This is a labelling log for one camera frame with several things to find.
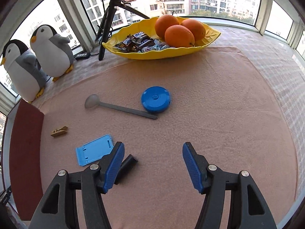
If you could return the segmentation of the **yellow leaf-shaped bowl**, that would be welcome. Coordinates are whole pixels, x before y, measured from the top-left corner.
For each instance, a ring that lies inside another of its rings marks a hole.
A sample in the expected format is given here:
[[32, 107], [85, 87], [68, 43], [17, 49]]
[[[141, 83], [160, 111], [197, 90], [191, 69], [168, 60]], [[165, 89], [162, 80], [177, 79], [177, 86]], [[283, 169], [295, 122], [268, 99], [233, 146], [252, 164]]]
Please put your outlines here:
[[122, 42], [128, 35], [133, 35], [138, 32], [144, 32], [151, 38], [158, 38], [155, 32], [154, 26], [157, 21], [156, 17], [150, 19], [144, 19], [140, 22], [133, 23], [129, 26], [123, 27], [117, 33], [113, 34], [112, 37], [104, 42], [103, 47], [109, 52], [125, 57], [132, 60], [157, 60], [163, 58], [171, 58], [177, 56], [183, 56], [198, 52], [205, 49], [213, 42], [215, 42], [221, 35], [221, 32], [210, 27], [207, 24], [203, 24], [206, 35], [201, 41], [197, 41], [195, 46], [189, 48], [167, 48], [160, 51], [152, 50], [148, 52], [131, 52], [124, 53], [119, 49], [116, 49], [115, 45]]

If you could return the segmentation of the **grey plastic spoon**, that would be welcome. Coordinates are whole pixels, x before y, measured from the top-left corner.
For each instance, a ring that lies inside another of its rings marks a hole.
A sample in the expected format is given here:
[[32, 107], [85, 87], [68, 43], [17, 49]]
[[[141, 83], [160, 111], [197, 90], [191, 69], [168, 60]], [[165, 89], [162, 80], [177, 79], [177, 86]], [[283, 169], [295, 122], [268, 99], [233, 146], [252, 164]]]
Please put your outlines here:
[[104, 108], [114, 109], [117, 111], [129, 113], [129, 114], [133, 114], [133, 115], [137, 115], [137, 116], [141, 116], [141, 117], [145, 117], [145, 118], [149, 118], [149, 119], [153, 119], [153, 120], [156, 120], [158, 118], [157, 115], [153, 115], [153, 114], [150, 114], [145, 111], [135, 110], [135, 109], [131, 109], [131, 108], [126, 108], [126, 107], [117, 106], [114, 104], [101, 102], [99, 96], [96, 94], [92, 94], [92, 95], [88, 96], [87, 99], [85, 100], [84, 106], [86, 109], [91, 109], [96, 106], [102, 106]]

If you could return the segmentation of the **blue phone stand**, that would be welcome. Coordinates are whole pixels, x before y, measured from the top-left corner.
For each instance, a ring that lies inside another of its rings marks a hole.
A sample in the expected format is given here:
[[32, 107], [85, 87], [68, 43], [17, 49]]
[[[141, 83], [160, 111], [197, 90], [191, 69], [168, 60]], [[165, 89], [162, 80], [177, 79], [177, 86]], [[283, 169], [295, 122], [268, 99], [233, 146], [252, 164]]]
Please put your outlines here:
[[78, 165], [86, 166], [100, 160], [103, 156], [110, 154], [113, 147], [112, 137], [109, 134], [77, 147], [75, 153]]

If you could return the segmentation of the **wrapped candies pile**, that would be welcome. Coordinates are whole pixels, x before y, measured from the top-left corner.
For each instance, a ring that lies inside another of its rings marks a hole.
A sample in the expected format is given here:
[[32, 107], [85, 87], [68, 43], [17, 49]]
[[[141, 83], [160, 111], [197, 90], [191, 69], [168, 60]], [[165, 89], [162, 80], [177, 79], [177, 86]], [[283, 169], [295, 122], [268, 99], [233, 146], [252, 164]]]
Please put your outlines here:
[[114, 46], [123, 53], [146, 53], [150, 51], [161, 51], [170, 47], [160, 39], [151, 38], [144, 32], [129, 34], [123, 41]]

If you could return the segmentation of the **small plush penguin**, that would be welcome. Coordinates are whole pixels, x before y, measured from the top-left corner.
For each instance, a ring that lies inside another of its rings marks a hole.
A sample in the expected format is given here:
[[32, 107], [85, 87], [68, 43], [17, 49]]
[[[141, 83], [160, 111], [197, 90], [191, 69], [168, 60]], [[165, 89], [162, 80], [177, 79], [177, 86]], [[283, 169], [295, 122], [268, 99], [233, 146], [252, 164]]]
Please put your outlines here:
[[47, 24], [36, 28], [30, 38], [31, 49], [43, 71], [53, 82], [73, 70], [75, 58], [69, 43], [68, 37], [61, 36]]

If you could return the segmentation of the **orange fruit front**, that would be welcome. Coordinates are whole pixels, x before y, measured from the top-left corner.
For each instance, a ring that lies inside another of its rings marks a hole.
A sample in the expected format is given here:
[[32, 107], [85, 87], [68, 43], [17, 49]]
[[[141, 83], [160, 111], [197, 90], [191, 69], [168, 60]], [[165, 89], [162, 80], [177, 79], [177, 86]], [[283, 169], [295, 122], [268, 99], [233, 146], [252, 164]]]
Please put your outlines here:
[[175, 48], [189, 48], [195, 45], [193, 33], [182, 25], [170, 26], [164, 34], [164, 39], [166, 44]]

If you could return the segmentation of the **black small cylinder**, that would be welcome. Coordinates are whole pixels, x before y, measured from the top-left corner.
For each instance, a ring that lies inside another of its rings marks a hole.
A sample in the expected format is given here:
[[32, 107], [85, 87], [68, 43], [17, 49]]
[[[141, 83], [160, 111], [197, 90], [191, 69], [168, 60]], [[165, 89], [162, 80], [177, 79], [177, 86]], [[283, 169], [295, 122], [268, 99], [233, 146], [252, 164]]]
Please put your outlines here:
[[124, 178], [127, 177], [127, 175], [132, 171], [137, 163], [138, 160], [132, 154], [129, 154], [128, 157], [122, 162], [114, 184], [120, 184]]

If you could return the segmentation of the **orange fruit back left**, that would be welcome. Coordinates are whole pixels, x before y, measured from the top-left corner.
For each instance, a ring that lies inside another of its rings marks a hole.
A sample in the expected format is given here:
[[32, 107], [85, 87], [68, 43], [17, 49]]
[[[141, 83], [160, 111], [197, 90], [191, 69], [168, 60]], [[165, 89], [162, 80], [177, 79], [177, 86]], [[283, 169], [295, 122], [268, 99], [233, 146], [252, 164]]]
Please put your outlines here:
[[173, 15], [163, 15], [155, 22], [155, 32], [157, 36], [164, 39], [166, 30], [173, 25], [179, 25], [179, 20]]

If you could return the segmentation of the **black remote on sill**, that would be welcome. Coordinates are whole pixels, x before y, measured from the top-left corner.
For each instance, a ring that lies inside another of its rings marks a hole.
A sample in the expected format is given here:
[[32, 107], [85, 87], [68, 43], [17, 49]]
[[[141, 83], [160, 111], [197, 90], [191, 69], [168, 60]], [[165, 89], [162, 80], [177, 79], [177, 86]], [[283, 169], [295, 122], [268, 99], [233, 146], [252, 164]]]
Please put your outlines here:
[[75, 60], [85, 60], [90, 58], [91, 54], [88, 52], [78, 53], [75, 55]]

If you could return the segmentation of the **orange fruit back right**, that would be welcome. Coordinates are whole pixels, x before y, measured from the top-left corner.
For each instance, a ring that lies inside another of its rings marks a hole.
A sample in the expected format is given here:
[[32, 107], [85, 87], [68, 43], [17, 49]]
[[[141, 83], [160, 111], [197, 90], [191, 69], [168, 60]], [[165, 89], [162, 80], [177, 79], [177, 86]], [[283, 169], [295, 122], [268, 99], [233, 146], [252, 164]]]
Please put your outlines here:
[[203, 26], [203, 23], [194, 20], [194, 19], [185, 19], [180, 25], [186, 27], [188, 30], [193, 33], [195, 41], [202, 40], [206, 35], [206, 30]]

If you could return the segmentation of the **black tripod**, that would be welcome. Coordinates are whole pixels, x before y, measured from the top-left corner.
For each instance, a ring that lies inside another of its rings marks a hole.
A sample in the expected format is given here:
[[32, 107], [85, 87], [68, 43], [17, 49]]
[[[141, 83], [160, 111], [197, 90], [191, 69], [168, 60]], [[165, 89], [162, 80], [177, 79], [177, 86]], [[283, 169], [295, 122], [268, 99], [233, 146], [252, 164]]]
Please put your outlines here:
[[114, 19], [114, 15], [116, 13], [116, 7], [120, 7], [125, 9], [126, 11], [132, 12], [133, 14], [138, 15], [143, 19], [149, 19], [149, 17], [138, 10], [127, 6], [128, 2], [124, 2], [124, 0], [110, 0], [107, 9], [105, 10], [104, 16], [102, 18], [101, 24], [99, 25], [99, 30], [96, 36], [96, 40], [100, 39], [100, 49], [98, 54], [98, 60], [101, 61], [104, 58], [105, 48], [102, 45], [103, 43], [108, 42], [109, 33], [111, 31], [112, 22]]

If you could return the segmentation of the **large plush penguin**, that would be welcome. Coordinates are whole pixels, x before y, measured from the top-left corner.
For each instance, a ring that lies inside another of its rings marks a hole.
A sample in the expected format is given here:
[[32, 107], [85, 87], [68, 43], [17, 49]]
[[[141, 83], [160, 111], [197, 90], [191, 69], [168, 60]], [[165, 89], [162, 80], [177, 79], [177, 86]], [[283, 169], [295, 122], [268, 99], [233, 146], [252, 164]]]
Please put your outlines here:
[[47, 82], [47, 75], [36, 56], [20, 40], [9, 40], [2, 52], [1, 65], [9, 74], [18, 94], [27, 102], [39, 98]]

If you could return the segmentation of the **blue round tape measure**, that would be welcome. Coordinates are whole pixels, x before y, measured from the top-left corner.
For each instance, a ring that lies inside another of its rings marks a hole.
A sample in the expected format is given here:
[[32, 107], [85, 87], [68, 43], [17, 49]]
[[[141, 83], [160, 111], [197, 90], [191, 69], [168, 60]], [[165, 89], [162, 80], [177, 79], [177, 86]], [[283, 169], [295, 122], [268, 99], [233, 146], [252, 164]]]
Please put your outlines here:
[[141, 103], [149, 113], [161, 113], [169, 108], [171, 96], [164, 87], [152, 86], [142, 93]]

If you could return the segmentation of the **wooden clothespin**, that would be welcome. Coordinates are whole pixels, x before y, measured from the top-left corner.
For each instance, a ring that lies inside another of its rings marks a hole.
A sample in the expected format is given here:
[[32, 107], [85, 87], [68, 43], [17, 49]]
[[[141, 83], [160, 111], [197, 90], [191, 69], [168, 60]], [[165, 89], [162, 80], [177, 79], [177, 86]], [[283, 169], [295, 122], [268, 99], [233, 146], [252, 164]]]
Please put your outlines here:
[[59, 129], [55, 129], [51, 132], [51, 136], [56, 138], [58, 136], [64, 135], [68, 132], [68, 127], [67, 126], [63, 126]]

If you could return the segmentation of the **orange fruit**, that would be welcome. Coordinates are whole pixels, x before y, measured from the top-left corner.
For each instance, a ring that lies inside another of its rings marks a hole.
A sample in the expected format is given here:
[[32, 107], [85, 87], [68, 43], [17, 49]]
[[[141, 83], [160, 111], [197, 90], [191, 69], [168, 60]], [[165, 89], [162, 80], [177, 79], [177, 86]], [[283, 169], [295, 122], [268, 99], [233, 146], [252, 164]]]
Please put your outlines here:
[[166, 44], [175, 48], [189, 48], [195, 45], [193, 33], [182, 25], [170, 26], [164, 34], [164, 39]]
[[155, 22], [155, 32], [157, 36], [164, 39], [166, 30], [173, 25], [179, 25], [179, 20], [173, 15], [163, 15]]
[[188, 30], [193, 33], [195, 41], [202, 40], [206, 35], [206, 30], [203, 26], [203, 23], [194, 20], [194, 19], [185, 19], [180, 25], [186, 27]]

